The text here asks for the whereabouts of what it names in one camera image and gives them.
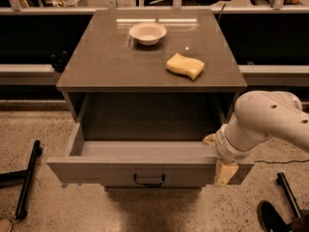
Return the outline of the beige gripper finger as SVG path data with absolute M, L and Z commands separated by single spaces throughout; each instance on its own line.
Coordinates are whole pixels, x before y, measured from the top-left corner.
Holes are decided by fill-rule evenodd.
M 205 145 L 214 146 L 215 145 L 215 134 L 214 133 L 208 134 L 207 136 L 204 137 L 202 142 Z
M 216 186 L 225 186 L 230 180 L 235 176 L 239 170 L 239 165 L 237 163 L 226 163 L 221 159 L 216 161 L 215 165 L 215 176 L 214 184 Z

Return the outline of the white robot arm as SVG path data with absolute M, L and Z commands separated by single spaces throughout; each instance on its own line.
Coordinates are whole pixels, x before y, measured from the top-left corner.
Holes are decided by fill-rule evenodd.
M 241 95 L 230 122 L 203 139 L 219 155 L 214 183 L 227 185 L 239 170 L 239 163 L 257 145 L 272 137 L 309 151 L 309 114 L 302 111 L 300 99 L 281 91 L 251 91 Z

